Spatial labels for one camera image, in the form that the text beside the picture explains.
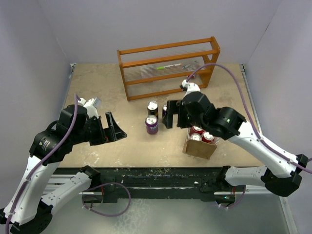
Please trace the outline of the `white can red tab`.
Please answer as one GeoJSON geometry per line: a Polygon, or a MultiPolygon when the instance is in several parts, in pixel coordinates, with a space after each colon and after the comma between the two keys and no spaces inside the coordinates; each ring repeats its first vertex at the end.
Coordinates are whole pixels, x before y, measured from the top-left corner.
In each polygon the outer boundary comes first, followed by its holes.
{"type": "Polygon", "coordinates": [[[162,118],[165,117],[166,113],[167,113],[167,104],[164,104],[162,107],[162,118]]]}

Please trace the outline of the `black beverage can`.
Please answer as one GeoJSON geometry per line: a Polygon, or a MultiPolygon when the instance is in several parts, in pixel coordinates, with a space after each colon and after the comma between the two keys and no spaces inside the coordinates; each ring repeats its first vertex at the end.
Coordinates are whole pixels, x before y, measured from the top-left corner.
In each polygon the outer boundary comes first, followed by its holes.
{"type": "Polygon", "coordinates": [[[153,115],[158,118],[158,103],[154,100],[151,100],[147,104],[148,115],[153,115]]]}

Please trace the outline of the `purple soda can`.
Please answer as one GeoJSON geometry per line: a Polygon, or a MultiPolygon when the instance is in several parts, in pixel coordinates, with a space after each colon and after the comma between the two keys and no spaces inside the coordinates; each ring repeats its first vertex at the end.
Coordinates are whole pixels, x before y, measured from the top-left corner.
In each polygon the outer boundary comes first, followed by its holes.
{"type": "Polygon", "coordinates": [[[190,134],[190,140],[202,141],[202,136],[198,133],[192,133],[190,134]]]}
{"type": "Polygon", "coordinates": [[[153,135],[158,132],[158,119],[154,115],[149,115],[145,119],[147,133],[153,135]]]}

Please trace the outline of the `red soda can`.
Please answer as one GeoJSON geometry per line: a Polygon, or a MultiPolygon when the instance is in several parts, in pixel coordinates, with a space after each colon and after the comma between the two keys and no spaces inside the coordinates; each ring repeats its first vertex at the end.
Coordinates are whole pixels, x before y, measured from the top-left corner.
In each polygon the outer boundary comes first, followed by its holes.
{"type": "Polygon", "coordinates": [[[202,133],[202,141],[209,144],[215,144],[216,138],[209,132],[202,133]]]}
{"type": "Polygon", "coordinates": [[[200,134],[201,135],[203,132],[205,132],[203,129],[201,129],[199,127],[196,127],[196,126],[192,126],[190,128],[190,134],[196,133],[196,134],[200,134]]]}

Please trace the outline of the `brown canvas tote bag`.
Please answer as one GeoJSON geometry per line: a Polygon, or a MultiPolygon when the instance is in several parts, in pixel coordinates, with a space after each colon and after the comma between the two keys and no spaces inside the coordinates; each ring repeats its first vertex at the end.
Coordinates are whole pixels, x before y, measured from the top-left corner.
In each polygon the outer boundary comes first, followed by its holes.
{"type": "Polygon", "coordinates": [[[219,138],[215,137],[215,144],[205,143],[203,141],[190,140],[190,128],[187,131],[185,143],[182,152],[194,157],[203,158],[209,160],[217,149],[219,138]]]}

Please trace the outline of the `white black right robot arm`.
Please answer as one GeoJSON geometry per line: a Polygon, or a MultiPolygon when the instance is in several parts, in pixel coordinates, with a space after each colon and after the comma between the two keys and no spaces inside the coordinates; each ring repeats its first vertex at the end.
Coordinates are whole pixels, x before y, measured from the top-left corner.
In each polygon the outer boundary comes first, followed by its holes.
{"type": "Polygon", "coordinates": [[[227,191],[234,186],[254,185],[288,197],[299,188],[300,172],[306,168],[308,158],[278,147],[233,108],[215,108],[205,94],[196,91],[182,100],[167,102],[163,118],[166,128],[172,128],[174,115],[178,116],[179,128],[199,127],[214,137],[239,146],[263,164],[258,167],[222,167],[216,182],[219,189],[227,191]]]}

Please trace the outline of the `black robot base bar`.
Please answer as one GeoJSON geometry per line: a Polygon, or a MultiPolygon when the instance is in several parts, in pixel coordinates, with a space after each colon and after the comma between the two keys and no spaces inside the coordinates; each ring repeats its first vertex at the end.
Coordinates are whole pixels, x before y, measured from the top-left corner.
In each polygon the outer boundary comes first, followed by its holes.
{"type": "Polygon", "coordinates": [[[103,202],[132,199],[198,199],[233,204],[243,185],[222,179],[220,167],[97,168],[90,191],[100,192],[103,202]]]}

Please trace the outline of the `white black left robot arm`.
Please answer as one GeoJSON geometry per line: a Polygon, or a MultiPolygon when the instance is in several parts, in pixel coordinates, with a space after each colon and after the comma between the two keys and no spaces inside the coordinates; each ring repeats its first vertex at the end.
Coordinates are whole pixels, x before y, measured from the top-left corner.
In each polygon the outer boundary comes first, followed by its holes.
{"type": "Polygon", "coordinates": [[[126,138],[112,113],[106,112],[108,128],[103,128],[97,111],[69,105],[43,132],[38,133],[30,148],[23,178],[9,204],[0,211],[0,222],[8,234],[40,234],[53,215],[76,194],[100,187],[100,172],[84,166],[63,185],[44,195],[56,168],[74,145],[88,142],[91,146],[126,138]]]}

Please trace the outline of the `green white marker pen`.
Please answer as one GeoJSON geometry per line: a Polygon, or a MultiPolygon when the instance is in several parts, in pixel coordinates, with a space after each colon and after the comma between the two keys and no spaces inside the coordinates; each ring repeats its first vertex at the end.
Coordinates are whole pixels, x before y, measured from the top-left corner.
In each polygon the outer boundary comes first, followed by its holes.
{"type": "Polygon", "coordinates": [[[181,63],[170,64],[170,65],[164,65],[164,66],[157,67],[156,70],[157,70],[157,71],[159,71],[159,70],[165,70],[165,69],[169,69],[169,68],[179,67],[179,66],[181,66],[181,65],[182,65],[181,63]]]}

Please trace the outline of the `orange wooden shelf rack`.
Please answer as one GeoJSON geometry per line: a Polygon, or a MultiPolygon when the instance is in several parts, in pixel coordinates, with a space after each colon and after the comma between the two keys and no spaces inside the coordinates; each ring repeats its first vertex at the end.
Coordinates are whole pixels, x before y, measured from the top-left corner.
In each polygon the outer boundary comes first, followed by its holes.
{"type": "Polygon", "coordinates": [[[221,52],[215,37],[118,50],[117,57],[128,101],[180,92],[192,72],[201,88],[210,82],[221,52]]]}

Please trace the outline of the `grey metal clips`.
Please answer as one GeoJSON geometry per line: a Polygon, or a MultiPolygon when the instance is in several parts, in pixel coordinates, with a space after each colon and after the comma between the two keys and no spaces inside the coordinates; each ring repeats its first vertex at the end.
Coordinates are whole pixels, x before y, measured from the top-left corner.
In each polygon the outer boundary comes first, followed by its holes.
{"type": "Polygon", "coordinates": [[[195,60],[191,63],[183,65],[181,70],[190,72],[196,70],[199,66],[200,66],[199,62],[195,60]]]}

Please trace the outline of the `aluminium front frame rail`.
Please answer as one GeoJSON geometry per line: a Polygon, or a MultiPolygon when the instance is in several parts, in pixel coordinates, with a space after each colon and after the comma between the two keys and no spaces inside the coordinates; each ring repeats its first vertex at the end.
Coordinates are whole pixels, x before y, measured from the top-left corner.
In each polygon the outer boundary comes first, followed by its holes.
{"type": "MultiPolygon", "coordinates": [[[[86,179],[78,178],[75,175],[52,175],[43,190],[43,195],[54,193],[55,190],[62,190],[62,191],[69,191],[70,189],[76,189],[77,193],[82,192],[83,189],[87,188],[87,182],[86,179]]],[[[160,186],[155,187],[152,185],[148,185],[147,188],[139,188],[138,186],[134,187],[135,189],[139,190],[168,190],[168,189],[176,189],[176,190],[186,190],[186,189],[194,189],[194,183],[192,182],[191,185],[178,185],[177,187],[174,186],[160,186]]],[[[270,194],[272,195],[272,192],[267,190],[265,187],[261,186],[254,186],[254,185],[247,185],[246,186],[246,193],[248,194],[270,194]]]]}

